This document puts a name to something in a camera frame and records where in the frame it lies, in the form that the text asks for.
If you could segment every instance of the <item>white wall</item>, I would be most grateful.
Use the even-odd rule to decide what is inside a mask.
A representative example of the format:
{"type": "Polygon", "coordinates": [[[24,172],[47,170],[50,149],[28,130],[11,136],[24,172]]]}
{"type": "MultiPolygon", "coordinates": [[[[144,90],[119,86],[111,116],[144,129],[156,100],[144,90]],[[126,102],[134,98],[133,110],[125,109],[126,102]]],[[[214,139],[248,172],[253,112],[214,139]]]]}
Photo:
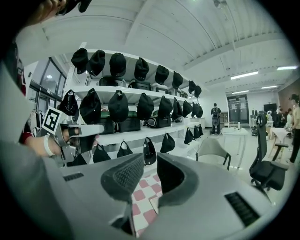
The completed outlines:
{"type": "Polygon", "coordinates": [[[224,87],[208,88],[210,91],[203,90],[198,100],[203,109],[203,118],[205,118],[205,126],[212,127],[212,116],[210,114],[211,109],[214,107],[214,103],[223,112],[228,112],[227,96],[224,87]]]}
{"type": "Polygon", "coordinates": [[[263,105],[269,103],[276,103],[279,106],[279,98],[277,92],[260,92],[247,94],[248,107],[249,107],[249,119],[252,115],[252,110],[263,111],[263,105]]]}

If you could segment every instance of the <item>vent grille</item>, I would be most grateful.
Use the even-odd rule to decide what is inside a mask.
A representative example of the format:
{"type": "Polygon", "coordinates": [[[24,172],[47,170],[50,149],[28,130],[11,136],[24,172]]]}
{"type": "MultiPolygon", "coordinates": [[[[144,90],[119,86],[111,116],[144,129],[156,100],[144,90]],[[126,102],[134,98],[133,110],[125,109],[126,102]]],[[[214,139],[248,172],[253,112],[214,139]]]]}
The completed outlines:
{"type": "Polygon", "coordinates": [[[225,195],[225,198],[238,214],[245,227],[254,223],[258,218],[258,214],[249,206],[248,203],[237,193],[225,195]]]}
{"type": "Polygon", "coordinates": [[[84,175],[81,172],[78,172],[78,173],[74,173],[74,174],[71,174],[71,175],[68,175],[68,176],[64,176],[64,179],[65,179],[66,182],[68,182],[68,181],[71,181],[71,180],[74,180],[74,179],[77,179],[77,178],[81,178],[83,176],[84,175]]]}

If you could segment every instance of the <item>ceiling light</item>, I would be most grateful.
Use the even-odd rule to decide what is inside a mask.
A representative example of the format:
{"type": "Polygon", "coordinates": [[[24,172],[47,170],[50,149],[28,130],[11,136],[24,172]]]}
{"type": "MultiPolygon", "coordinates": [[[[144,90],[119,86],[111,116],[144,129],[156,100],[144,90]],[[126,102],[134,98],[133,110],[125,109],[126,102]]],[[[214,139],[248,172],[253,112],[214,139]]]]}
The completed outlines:
{"type": "Polygon", "coordinates": [[[262,87],[262,89],[266,89],[266,88],[276,88],[278,86],[269,86],[269,87],[262,87]]]}
{"type": "Polygon", "coordinates": [[[287,67],[278,67],[277,71],[279,70],[291,70],[291,69],[297,69],[298,66],[287,66],[287,67]]]}
{"type": "Polygon", "coordinates": [[[252,76],[252,75],[256,75],[256,74],[258,74],[258,71],[252,72],[252,73],[246,73],[246,74],[242,74],[242,75],[237,75],[237,76],[231,77],[231,80],[241,78],[241,77],[248,77],[248,76],[252,76]]]}
{"type": "Polygon", "coordinates": [[[233,92],[232,94],[238,94],[238,93],[243,93],[243,92],[249,92],[249,90],[247,90],[247,91],[241,91],[241,92],[233,92]]]}

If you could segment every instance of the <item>pink checkered cloth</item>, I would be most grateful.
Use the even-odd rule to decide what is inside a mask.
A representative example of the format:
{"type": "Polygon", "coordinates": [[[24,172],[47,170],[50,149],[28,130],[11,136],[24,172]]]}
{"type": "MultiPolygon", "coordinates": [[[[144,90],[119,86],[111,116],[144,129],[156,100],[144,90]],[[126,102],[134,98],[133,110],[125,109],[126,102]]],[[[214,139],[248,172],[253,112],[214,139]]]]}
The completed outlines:
{"type": "Polygon", "coordinates": [[[161,195],[161,183],[156,172],[141,178],[132,194],[133,220],[137,236],[140,236],[156,217],[156,212],[150,203],[150,199],[161,197],[161,195]]]}

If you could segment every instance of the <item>white chair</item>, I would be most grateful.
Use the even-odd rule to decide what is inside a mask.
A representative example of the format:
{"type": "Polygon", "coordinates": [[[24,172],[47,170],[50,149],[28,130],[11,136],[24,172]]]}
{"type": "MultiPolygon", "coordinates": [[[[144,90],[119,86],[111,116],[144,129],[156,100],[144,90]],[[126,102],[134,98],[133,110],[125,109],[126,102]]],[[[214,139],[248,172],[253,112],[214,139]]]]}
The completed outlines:
{"type": "Polygon", "coordinates": [[[200,156],[204,156],[204,155],[217,155],[223,157],[224,158],[223,165],[225,165],[228,159],[227,170],[229,170],[231,155],[221,146],[221,144],[218,142],[217,139],[206,138],[203,140],[201,146],[196,152],[196,161],[198,161],[198,158],[200,156]]]}

